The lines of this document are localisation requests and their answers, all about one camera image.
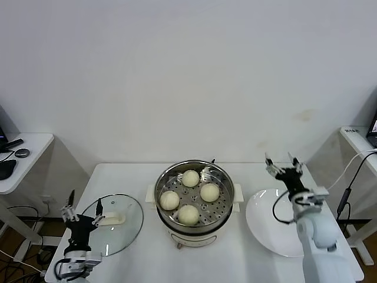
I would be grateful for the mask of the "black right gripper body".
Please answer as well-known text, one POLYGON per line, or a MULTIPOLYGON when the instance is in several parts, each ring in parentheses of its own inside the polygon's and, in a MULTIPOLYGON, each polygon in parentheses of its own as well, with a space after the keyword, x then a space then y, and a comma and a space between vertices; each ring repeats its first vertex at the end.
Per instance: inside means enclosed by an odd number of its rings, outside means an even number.
POLYGON ((284 168, 283 173, 278 174, 278 180, 286 185, 289 193, 301 193, 306 191, 301 176, 302 173, 297 172, 295 168, 284 168))

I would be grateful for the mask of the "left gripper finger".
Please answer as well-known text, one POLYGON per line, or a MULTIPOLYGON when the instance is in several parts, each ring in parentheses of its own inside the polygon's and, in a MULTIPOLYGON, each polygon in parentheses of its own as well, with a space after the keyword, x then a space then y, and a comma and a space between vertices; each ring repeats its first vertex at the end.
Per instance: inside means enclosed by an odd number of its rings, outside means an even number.
POLYGON ((103 215, 103 206, 102 206, 102 201, 101 198, 97 200, 96 208, 95 208, 95 218, 92 221, 92 224, 94 226, 98 226, 99 222, 104 219, 105 216, 103 215))
POLYGON ((73 207, 75 190, 72 190, 66 204, 61 208, 61 216, 64 222, 78 222, 78 215, 73 207))

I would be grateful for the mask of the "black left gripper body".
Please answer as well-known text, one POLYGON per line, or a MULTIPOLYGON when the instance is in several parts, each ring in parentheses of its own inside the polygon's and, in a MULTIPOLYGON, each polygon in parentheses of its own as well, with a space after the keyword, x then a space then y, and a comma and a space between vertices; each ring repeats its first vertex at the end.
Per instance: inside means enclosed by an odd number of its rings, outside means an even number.
POLYGON ((94 218, 85 215, 78 215, 79 221, 67 220, 65 226, 71 230, 69 245, 66 251, 90 251, 90 233, 96 229, 93 224, 94 218))

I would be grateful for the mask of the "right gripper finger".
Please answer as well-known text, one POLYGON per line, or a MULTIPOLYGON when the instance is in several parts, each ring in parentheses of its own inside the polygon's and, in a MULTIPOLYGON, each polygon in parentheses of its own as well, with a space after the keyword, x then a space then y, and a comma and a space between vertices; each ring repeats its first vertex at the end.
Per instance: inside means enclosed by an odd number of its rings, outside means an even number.
POLYGON ((266 163, 266 170, 267 172, 273 176, 276 177, 277 175, 280 175, 282 173, 282 169, 279 166, 276 166, 268 153, 265 153, 265 163, 266 163))
POLYGON ((289 157, 293 167, 295 168, 296 172, 299 173, 299 174, 302 174, 303 173, 303 170, 302 170, 303 163, 300 162, 296 156, 292 155, 291 152, 288 152, 288 157, 289 157))

